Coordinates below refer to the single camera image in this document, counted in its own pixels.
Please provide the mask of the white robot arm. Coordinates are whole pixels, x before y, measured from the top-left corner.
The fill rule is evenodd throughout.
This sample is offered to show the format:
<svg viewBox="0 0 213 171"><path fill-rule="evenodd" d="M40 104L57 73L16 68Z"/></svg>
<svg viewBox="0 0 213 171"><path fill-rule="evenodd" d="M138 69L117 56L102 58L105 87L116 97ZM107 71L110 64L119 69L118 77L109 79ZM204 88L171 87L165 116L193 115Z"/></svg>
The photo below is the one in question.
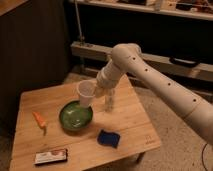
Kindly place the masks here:
<svg viewBox="0 0 213 171"><path fill-rule="evenodd" d="M148 65L142 58L140 46L135 43L117 44L112 48L110 61L97 74L97 85L102 89L115 88L126 73L138 78L213 146L212 104Z"/></svg>

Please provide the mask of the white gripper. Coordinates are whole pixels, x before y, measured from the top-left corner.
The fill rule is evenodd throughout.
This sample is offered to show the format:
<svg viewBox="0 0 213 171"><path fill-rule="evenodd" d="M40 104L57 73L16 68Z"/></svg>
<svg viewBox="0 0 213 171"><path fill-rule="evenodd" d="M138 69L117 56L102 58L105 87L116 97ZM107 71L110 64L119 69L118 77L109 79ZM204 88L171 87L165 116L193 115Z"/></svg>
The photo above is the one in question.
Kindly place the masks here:
<svg viewBox="0 0 213 171"><path fill-rule="evenodd" d="M120 80L120 69L114 63L108 63L103 67L96 77L97 85L94 90L96 98L105 94L104 89L115 88Z"/></svg>

